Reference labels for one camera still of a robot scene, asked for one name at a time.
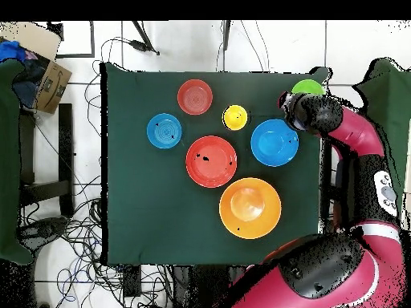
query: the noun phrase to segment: floor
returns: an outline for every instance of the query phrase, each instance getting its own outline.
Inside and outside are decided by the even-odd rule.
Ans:
[[[60,44],[59,55],[90,54],[90,22],[63,22],[64,42]],[[72,72],[70,83],[62,103],[72,103],[74,113],[75,141],[75,204],[86,200],[80,193],[82,186],[87,198],[100,196],[100,137],[87,121],[87,101],[93,99],[95,105],[89,107],[90,121],[100,131],[100,78],[96,78],[98,63],[104,60],[116,63],[130,71],[220,71],[223,68],[222,54],[218,48],[222,44],[221,21],[168,21],[145,22],[144,28],[154,48],[161,53],[142,53],[127,43],[108,41],[115,37],[140,40],[132,22],[93,22],[95,58],[63,58],[57,62]],[[403,68],[411,67],[411,27],[400,21],[233,21],[229,47],[226,52],[226,71],[309,72],[313,67],[326,66],[333,71],[329,86],[332,94],[344,97],[357,107],[363,105],[360,96],[351,88],[359,83],[370,62],[379,57],[389,56]],[[86,91],[87,85],[95,79]],[[38,126],[54,146],[58,144],[58,112],[54,115],[38,114]],[[411,160],[411,142],[408,158]],[[39,131],[35,135],[35,180],[37,183],[58,179],[58,156]],[[407,192],[411,211],[411,168],[408,169]],[[88,211],[81,209],[76,218],[86,217]],[[36,219],[59,215],[57,200],[44,201]],[[40,302],[48,302],[54,308],[62,300],[62,292],[67,294],[69,269],[76,264],[77,255],[73,248],[59,239],[43,247],[35,271],[36,294]],[[147,284],[158,277],[157,267],[143,266]],[[110,291],[103,287],[93,287],[85,275],[79,276],[66,299],[59,308],[123,308]],[[115,295],[121,297],[117,290]],[[158,304],[164,295],[159,294]],[[137,303],[127,300],[129,304]]]

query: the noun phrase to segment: red plate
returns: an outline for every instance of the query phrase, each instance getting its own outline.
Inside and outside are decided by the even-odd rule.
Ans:
[[[202,80],[191,79],[181,85],[177,101],[182,111],[189,115],[200,115],[210,108],[213,92]]]
[[[206,188],[217,188],[233,177],[237,155],[223,138],[206,136],[189,147],[185,166],[194,182]]]

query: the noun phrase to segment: blue cloth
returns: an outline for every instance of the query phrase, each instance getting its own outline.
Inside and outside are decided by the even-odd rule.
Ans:
[[[0,43],[0,62],[7,58],[15,58],[24,62],[26,60],[26,52],[19,46],[18,42]]]

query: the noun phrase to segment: blue plate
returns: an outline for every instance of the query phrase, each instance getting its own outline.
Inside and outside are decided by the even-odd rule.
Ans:
[[[251,151],[255,158],[269,167],[284,165],[293,159],[299,148],[297,132],[283,120],[266,120],[251,136]]]
[[[147,137],[155,147],[172,148],[181,138],[180,122],[168,113],[155,115],[147,125]]]

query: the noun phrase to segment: table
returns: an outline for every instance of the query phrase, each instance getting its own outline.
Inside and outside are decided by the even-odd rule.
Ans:
[[[250,137],[264,120],[283,118],[276,107],[283,91],[290,91],[302,79],[322,83],[328,77],[326,67],[297,75],[129,72],[110,63],[102,64],[102,69],[107,72],[102,88],[107,88],[108,101],[109,264],[248,265],[259,263],[297,237],[317,233],[318,139],[299,134],[295,158],[271,168],[253,157]],[[202,79],[213,91],[213,103],[203,115],[187,115],[178,106],[178,88],[188,79]],[[241,105],[250,114],[247,125],[238,132],[222,125],[222,112],[230,104]],[[149,120],[162,112],[176,116],[183,129],[180,143],[169,150],[154,148],[145,131]],[[185,170],[189,146],[207,135],[228,140],[238,156],[233,179],[219,188],[199,186]],[[248,176],[273,185],[283,206],[274,230],[256,240],[232,235],[218,213],[224,189]]]

